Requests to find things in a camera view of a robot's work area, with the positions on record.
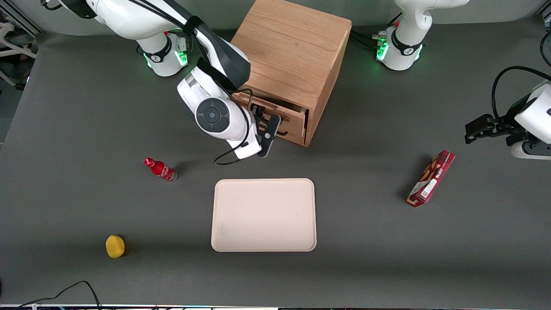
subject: wood grain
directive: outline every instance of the wood grain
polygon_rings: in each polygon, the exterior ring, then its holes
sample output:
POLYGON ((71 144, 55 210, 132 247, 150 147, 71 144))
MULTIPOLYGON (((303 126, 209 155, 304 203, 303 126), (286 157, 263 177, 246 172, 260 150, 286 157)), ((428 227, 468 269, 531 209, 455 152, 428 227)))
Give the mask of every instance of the wood grain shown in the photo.
MULTIPOLYGON (((256 0, 232 39, 251 62, 243 88, 278 113, 282 138, 308 146, 341 70, 352 22, 284 0, 256 0)), ((241 104, 248 95, 236 96, 241 104)))
POLYGON ((245 87, 314 108, 351 25, 283 0, 257 0, 232 40, 251 61, 245 87))

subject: plastic tray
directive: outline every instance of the plastic tray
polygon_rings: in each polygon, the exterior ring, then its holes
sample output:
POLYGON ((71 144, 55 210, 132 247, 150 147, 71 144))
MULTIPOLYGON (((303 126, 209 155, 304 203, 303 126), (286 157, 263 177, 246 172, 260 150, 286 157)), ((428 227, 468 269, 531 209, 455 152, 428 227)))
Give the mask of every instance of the plastic tray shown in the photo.
POLYGON ((312 251, 315 208, 309 179, 221 180, 210 243, 218 252, 312 251))

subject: open drawer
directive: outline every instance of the open drawer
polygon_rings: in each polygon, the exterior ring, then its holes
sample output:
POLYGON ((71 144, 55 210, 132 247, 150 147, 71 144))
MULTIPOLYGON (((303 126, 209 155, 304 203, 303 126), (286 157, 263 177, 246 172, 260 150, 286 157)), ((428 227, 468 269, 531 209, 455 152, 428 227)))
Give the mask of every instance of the open drawer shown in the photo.
MULTIPOLYGON (((235 100, 237 100, 237 102, 244 107, 247 107, 249 104, 249 97, 250 96, 245 93, 234 94, 235 100)), ((291 108, 286 108, 258 97, 253 97, 252 104, 265 108, 264 118, 267 120, 273 114, 278 114, 281 116, 283 122, 279 126, 279 131, 287 132, 287 134, 284 136, 278 135, 278 137, 304 145, 306 136, 306 120, 308 119, 307 109, 296 105, 291 106, 291 108)))

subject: red box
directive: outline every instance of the red box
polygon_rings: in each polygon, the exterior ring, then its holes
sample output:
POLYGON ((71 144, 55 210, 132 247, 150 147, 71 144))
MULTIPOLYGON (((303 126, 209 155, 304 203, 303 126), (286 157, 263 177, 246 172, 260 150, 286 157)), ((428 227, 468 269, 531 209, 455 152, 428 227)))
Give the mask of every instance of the red box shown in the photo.
POLYGON ((413 207, 427 203, 454 159, 455 155, 448 151, 438 154, 425 169, 423 177, 409 194, 407 202, 413 207))

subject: table surface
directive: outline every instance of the table surface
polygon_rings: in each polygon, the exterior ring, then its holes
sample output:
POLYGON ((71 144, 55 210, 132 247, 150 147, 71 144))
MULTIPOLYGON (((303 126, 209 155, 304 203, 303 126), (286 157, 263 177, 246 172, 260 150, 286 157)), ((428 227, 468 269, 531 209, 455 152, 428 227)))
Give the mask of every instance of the table surface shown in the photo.
MULTIPOLYGON (((549 71, 544 33, 541 17, 436 25, 407 72, 351 42, 311 147, 279 139, 268 158, 230 167, 212 163, 228 145, 182 108, 183 74, 155 76, 115 36, 43 36, 0 152, 3 303, 88 280, 104 304, 549 309, 549 162, 513 158, 504 138, 463 140, 491 111, 499 71, 549 71), (457 154, 446 178, 410 207, 443 149, 457 154), (152 176, 145 157, 175 166, 178 181, 152 176), (311 179, 316 249, 215 252, 214 186, 243 178, 311 179), (126 257, 107 256, 110 234, 124 235, 126 257)), ((539 82, 508 73, 501 112, 539 82)), ((93 299, 80 287, 57 302, 93 299)))

